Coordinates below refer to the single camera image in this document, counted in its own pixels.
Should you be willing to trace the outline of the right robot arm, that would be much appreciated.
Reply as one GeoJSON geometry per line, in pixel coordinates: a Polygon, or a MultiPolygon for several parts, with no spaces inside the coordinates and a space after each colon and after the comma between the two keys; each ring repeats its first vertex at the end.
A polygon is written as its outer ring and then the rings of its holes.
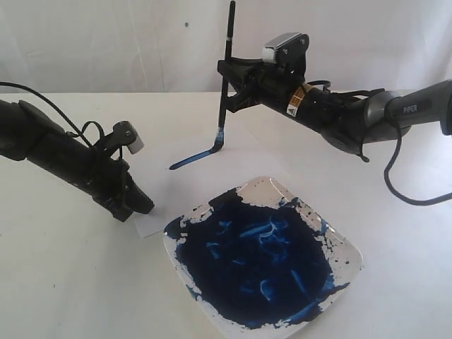
{"type": "Polygon", "coordinates": [[[365,143],[404,136],[416,124],[437,121],[451,134],[450,80],[399,95],[383,88],[333,92],[330,81],[306,81],[298,71],[260,59],[220,60],[218,73],[236,92],[226,99],[230,112],[264,105],[352,155],[365,143]]]}

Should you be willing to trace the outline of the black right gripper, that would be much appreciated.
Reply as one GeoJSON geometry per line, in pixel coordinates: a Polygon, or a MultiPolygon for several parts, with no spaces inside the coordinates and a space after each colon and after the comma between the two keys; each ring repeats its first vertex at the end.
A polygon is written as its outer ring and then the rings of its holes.
{"type": "Polygon", "coordinates": [[[302,78],[264,66],[262,59],[219,60],[217,70],[229,84],[248,88],[227,96],[225,106],[229,112],[264,105],[279,113],[297,113],[307,98],[307,85],[302,78]]]}

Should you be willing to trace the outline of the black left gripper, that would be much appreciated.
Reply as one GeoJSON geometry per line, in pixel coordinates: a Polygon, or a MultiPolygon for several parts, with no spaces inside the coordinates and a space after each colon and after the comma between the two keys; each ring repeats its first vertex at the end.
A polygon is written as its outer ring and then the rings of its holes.
{"type": "Polygon", "coordinates": [[[81,190],[120,222],[127,221],[133,212],[149,214],[155,207],[152,199],[133,181],[129,168],[122,159],[105,159],[81,182],[81,190]]]}

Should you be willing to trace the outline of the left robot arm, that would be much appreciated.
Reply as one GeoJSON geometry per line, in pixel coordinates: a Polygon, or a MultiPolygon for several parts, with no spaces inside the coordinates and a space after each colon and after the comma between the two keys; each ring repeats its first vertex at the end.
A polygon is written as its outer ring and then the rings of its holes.
{"type": "Polygon", "coordinates": [[[29,102],[1,102],[2,156],[28,160],[89,195],[124,222],[133,213],[148,214],[154,203],[134,182],[129,164],[122,157],[112,159],[122,147],[132,154],[143,148],[129,121],[116,123],[111,133],[85,146],[29,102]]]}

